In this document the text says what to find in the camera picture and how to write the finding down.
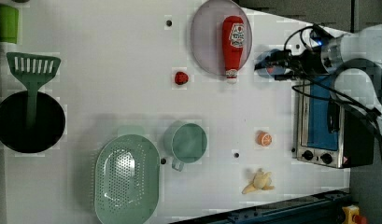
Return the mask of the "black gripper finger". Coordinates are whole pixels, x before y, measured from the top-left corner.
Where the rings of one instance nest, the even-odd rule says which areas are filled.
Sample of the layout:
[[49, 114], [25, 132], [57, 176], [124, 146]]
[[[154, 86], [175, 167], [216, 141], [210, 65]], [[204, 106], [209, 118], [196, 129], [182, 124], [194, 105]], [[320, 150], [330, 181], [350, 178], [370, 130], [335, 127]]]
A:
[[260, 60], [255, 64], [256, 69], [262, 69], [273, 66], [287, 67], [291, 60], [291, 51], [289, 49], [272, 49], [260, 55]]
[[284, 81], [284, 80], [295, 80], [296, 75], [293, 72], [288, 72], [287, 74], [275, 75], [274, 80]]

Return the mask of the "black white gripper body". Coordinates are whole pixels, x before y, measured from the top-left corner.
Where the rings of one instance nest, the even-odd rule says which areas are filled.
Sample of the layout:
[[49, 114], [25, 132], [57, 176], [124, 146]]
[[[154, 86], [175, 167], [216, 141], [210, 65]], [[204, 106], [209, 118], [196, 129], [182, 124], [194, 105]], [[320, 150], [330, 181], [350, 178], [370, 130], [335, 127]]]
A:
[[317, 77], [320, 75], [326, 75], [327, 71], [322, 65], [320, 59], [320, 52], [312, 52], [310, 50], [304, 50], [299, 55], [293, 55], [291, 53], [291, 60], [287, 67], [284, 67], [285, 72], [293, 72], [296, 78], [304, 77]]

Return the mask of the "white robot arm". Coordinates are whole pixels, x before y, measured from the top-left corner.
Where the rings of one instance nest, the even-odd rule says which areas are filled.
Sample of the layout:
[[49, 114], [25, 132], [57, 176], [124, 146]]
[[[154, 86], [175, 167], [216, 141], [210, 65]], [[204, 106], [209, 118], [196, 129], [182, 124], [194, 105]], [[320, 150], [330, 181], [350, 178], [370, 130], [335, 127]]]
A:
[[356, 34], [334, 37], [321, 26], [306, 28], [317, 45], [307, 46], [300, 55], [284, 48], [271, 52], [255, 64], [257, 70], [279, 67], [272, 74], [276, 80], [311, 78], [327, 75], [336, 78], [349, 69], [363, 71], [372, 81], [374, 95], [382, 106], [382, 24], [366, 28]]

